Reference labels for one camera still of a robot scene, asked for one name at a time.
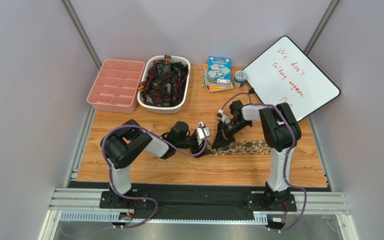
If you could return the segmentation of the patterned paisley necktie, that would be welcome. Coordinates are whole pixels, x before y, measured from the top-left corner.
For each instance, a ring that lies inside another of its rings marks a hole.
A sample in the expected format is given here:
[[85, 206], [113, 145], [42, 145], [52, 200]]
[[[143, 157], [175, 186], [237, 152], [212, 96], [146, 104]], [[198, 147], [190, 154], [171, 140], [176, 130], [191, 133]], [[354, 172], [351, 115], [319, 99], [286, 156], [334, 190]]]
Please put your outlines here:
[[226, 155], [270, 155], [271, 148], [265, 140], [236, 141], [218, 149], [207, 146], [207, 152], [211, 156]]

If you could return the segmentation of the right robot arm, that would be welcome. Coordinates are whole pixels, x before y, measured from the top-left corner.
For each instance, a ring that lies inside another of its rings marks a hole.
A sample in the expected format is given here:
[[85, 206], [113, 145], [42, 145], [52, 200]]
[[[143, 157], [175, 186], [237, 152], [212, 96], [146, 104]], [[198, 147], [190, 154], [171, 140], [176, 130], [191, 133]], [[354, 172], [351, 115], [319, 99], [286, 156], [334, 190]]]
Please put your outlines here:
[[260, 122], [264, 140], [270, 148], [269, 178], [265, 184], [264, 203], [274, 209], [289, 199], [290, 160], [302, 136], [300, 126], [287, 103], [270, 105], [263, 103], [243, 104], [240, 100], [229, 106], [232, 118], [223, 110], [217, 113], [217, 133], [212, 143], [214, 150], [226, 147], [235, 141], [234, 135], [253, 122]]

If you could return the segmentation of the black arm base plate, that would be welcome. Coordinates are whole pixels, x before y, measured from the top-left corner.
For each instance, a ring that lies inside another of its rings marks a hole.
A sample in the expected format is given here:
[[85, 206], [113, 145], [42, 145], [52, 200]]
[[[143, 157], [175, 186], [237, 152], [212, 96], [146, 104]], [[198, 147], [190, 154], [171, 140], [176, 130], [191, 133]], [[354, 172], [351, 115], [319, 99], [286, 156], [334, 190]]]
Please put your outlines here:
[[247, 221], [254, 212], [284, 212], [296, 214], [299, 195], [296, 187], [290, 189], [288, 200], [279, 207], [268, 208], [264, 201], [264, 186], [217, 186], [134, 183], [129, 196], [137, 197], [120, 207], [115, 203], [101, 203], [109, 196], [106, 182], [71, 182], [70, 188], [97, 190], [99, 210], [135, 210], [136, 218], [146, 218], [155, 211], [154, 220]]

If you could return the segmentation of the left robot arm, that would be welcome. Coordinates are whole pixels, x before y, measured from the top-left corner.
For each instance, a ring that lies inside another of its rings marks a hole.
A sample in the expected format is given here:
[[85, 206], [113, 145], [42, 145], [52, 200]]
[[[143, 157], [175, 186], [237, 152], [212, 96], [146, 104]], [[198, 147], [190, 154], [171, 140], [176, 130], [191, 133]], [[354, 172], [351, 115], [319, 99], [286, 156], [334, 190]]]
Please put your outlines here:
[[199, 158], [205, 155], [210, 136], [211, 131], [203, 122], [190, 131], [187, 123], [178, 121], [162, 135], [140, 126], [133, 119], [112, 129], [100, 142], [109, 173], [109, 195], [104, 196], [101, 203], [123, 208], [137, 200], [136, 196], [128, 194], [132, 188], [130, 166], [142, 152], [164, 160], [176, 153]]

